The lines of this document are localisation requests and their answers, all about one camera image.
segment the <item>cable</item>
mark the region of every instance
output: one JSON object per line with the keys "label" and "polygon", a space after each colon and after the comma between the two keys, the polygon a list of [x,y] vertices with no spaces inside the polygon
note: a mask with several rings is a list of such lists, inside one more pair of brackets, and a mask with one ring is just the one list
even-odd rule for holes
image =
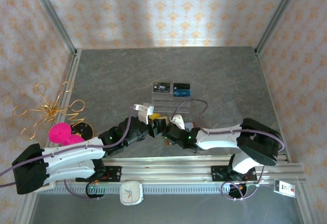
{"label": "cable", "polygon": [[[260,181],[261,181],[261,178],[262,178],[262,175],[263,175],[263,172],[264,172],[264,168],[265,168],[265,166],[262,167],[262,171],[261,171],[261,174],[260,174],[260,177],[259,177],[258,183],[260,183]],[[231,185],[235,186],[236,189],[239,191],[239,193],[240,193],[240,195],[241,195],[241,198],[231,198],[231,197],[227,197],[226,195],[224,195],[223,187],[224,187],[225,184],[231,184]],[[236,184],[234,184],[233,182],[224,182],[224,183],[221,185],[221,187],[220,187],[220,191],[221,191],[221,194],[222,194],[226,199],[228,199],[228,200],[233,200],[233,201],[241,200],[241,201],[242,201],[242,200],[246,200],[246,199],[249,198],[249,197],[252,197],[252,196],[255,194],[255,192],[257,191],[258,188],[259,188],[259,187],[256,187],[255,190],[253,191],[253,193],[251,193],[249,196],[246,196],[246,197],[245,197],[245,196],[243,195],[242,191],[240,190],[240,188],[239,188]]]}
{"label": "cable", "polygon": [[[178,107],[175,109],[173,115],[171,116],[170,120],[172,120],[174,118],[174,116],[176,115],[178,109],[183,106],[183,104],[187,103],[187,102],[191,102],[191,101],[199,101],[202,103],[205,103],[205,108],[203,109],[203,111],[201,112],[200,118],[202,117],[202,115],[204,114],[204,112],[208,109],[209,107],[209,103],[205,100],[202,99],[188,99],[184,102],[182,102],[181,104],[178,105]],[[223,135],[223,134],[231,134],[231,133],[237,133],[237,132],[250,132],[250,133],[257,133],[257,134],[261,134],[261,135],[265,135],[265,136],[269,136],[270,138],[278,141],[281,144],[280,149],[278,150],[278,152],[282,151],[285,148],[285,144],[284,142],[278,138],[275,135],[272,135],[270,133],[264,132],[264,131],[257,131],[257,130],[250,130],[250,129],[240,129],[240,130],[233,130],[233,131],[220,131],[220,132],[207,132],[204,128],[201,128],[201,131],[203,131],[204,133],[208,134],[208,135]]]}
{"label": "cable", "polygon": [[177,110],[183,106],[184,103],[187,103],[187,102],[191,102],[191,101],[199,101],[199,102],[202,102],[202,103],[205,103],[205,108],[203,109],[203,111],[201,112],[201,115],[200,115],[200,118],[202,117],[202,115],[204,114],[204,112],[207,110],[208,106],[209,106],[209,103],[205,100],[202,100],[202,99],[188,99],[186,100],[185,102],[182,102],[181,104],[178,105],[178,107],[175,109],[173,115],[171,116],[170,120],[172,120],[174,118],[174,116],[176,115],[177,113]]}
{"label": "cable", "polygon": [[67,185],[67,181],[66,181],[66,180],[63,180],[63,183],[65,184],[65,188],[67,189],[67,191],[68,191],[71,195],[73,195],[73,196],[75,196],[75,197],[79,197],[79,198],[81,198],[81,199],[83,199],[83,200],[92,201],[91,199],[89,199],[89,198],[87,198],[87,197],[80,196],[80,195],[74,193],[73,191],[71,191],[71,190],[68,188],[68,185]]}
{"label": "cable", "polygon": [[11,182],[11,183],[7,183],[7,184],[3,184],[3,185],[0,185],[0,188],[3,188],[3,187],[9,187],[9,186],[12,186],[12,185],[15,185],[16,183],[15,182]]}
{"label": "cable", "polygon": [[[128,133],[128,130],[129,130],[129,127],[130,127],[130,124],[131,124],[131,120],[132,120],[132,111],[133,111],[133,109],[134,109],[134,107],[130,107],[128,121],[127,121],[127,126],[126,126],[126,130],[123,133],[123,136],[117,142],[115,142],[114,144],[111,144],[111,145],[80,145],[80,146],[73,146],[73,147],[64,149],[62,151],[54,152],[53,154],[46,154],[46,155],[38,156],[38,157],[29,159],[29,160],[25,160],[23,162],[20,162],[18,164],[15,164],[15,165],[9,167],[8,169],[6,169],[6,170],[4,170],[3,172],[0,173],[0,177],[3,176],[6,173],[8,173],[8,172],[10,172],[10,171],[18,168],[18,167],[21,167],[22,165],[25,165],[25,164],[28,164],[28,163],[31,163],[31,162],[34,162],[34,161],[37,161],[37,160],[45,159],[45,158],[48,158],[48,157],[52,157],[54,155],[63,154],[65,152],[68,152],[68,151],[71,151],[71,150],[85,148],[85,147],[91,147],[91,148],[111,148],[111,147],[117,146],[127,136],[127,133]],[[0,188],[12,186],[14,184],[15,184],[15,182],[3,184],[3,185],[0,185]]]}
{"label": "cable", "polygon": [[232,133],[237,133],[237,132],[257,133],[257,134],[261,134],[261,135],[264,135],[264,136],[269,136],[270,138],[278,141],[280,143],[280,145],[281,145],[278,152],[282,151],[285,148],[285,144],[280,138],[278,138],[277,136],[272,135],[272,134],[270,134],[268,132],[264,132],[264,131],[257,131],[257,130],[250,130],[250,129],[239,129],[239,130],[232,130],[232,131],[207,132],[204,128],[201,128],[201,131],[208,134],[208,135],[223,135],[223,134],[232,134]]}

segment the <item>clear acrylic stand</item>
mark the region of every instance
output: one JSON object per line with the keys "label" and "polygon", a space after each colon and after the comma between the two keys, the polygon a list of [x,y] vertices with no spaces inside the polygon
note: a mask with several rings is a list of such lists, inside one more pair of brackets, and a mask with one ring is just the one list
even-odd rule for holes
{"label": "clear acrylic stand", "polygon": [[[151,86],[151,104],[154,105],[154,112],[173,113],[176,108],[182,103],[189,100],[191,97],[178,97],[174,96],[174,82],[170,83],[170,92],[153,92],[153,84]],[[179,109],[178,113],[189,113],[190,102],[184,103]]]}

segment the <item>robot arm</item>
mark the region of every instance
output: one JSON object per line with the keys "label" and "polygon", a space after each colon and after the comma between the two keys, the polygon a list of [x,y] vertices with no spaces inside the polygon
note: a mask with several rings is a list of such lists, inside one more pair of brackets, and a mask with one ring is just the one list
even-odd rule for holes
{"label": "robot arm", "polygon": [[276,131],[255,120],[244,119],[241,125],[224,129],[193,128],[189,132],[184,129],[180,115],[174,117],[168,125],[162,118],[154,119],[149,123],[148,115],[152,114],[153,108],[148,104],[135,105],[134,108],[139,110],[138,118],[130,118],[127,135],[121,143],[117,144],[127,128],[128,119],[98,137],[78,144],[43,149],[39,144],[30,145],[12,165],[39,156],[49,154],[52,156],[41,157],[40,160],[14,169],[17,193],[33,192],[47,183],[64,179],[98,180],[106,172],[101,160],[103,157],[120,153],[124,147],[144,140],[148,134],[156,137],[162,133],[162,136],[180,145],[183,149],[189,149],[195,153],[197,150],[208,150],[214,147],[241,149],[240,153],[231,157],[228,170],[224,172],[235,180],[259,164],[276,164],[279,147],[276,140],[255,133],[242,132],[244,129],[253,129],[279,136]]}

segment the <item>white label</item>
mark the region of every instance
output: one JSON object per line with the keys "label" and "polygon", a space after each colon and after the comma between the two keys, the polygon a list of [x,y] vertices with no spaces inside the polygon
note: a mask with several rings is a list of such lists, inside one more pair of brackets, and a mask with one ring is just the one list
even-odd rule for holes
{"label": "white label", "polygon": [[295,185],[283,181],[275,181],[275,190],[283,195],[295,197]]}
{"label": "white label", "polygon": [[150,106],[150,115],[153,114],[154,106]]}

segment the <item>orange floral wallpaper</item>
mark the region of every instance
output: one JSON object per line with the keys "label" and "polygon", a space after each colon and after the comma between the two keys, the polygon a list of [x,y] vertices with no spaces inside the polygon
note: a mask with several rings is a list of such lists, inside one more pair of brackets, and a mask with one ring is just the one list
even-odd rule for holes
{"label": "orange floral wallpaper", "polygon": [[[39,0],[0,0],[0,172],[29,145],[44,144],[46,128],[36,139],[22,141],[21,130],[40,120],[30,113],[23,119],[12,116],[16,105],[35,107],[42,98],[32,93],[38,82],[46,83],[45,96],[54,99],[67,69],[69,52]],[[0,184],[13,182],[10,172]],[[15,186],[0,189],[0,223],[13,223],[20,196]]]}
{"label": "orange floral wallpaper", "polygon": [[293,0],[260,56],[292,159],[327,222],[327,0]]}
{"label": "orange floral wallpaper", "polygon": [[256,46],[281,0],[51,0],[76,48]]}

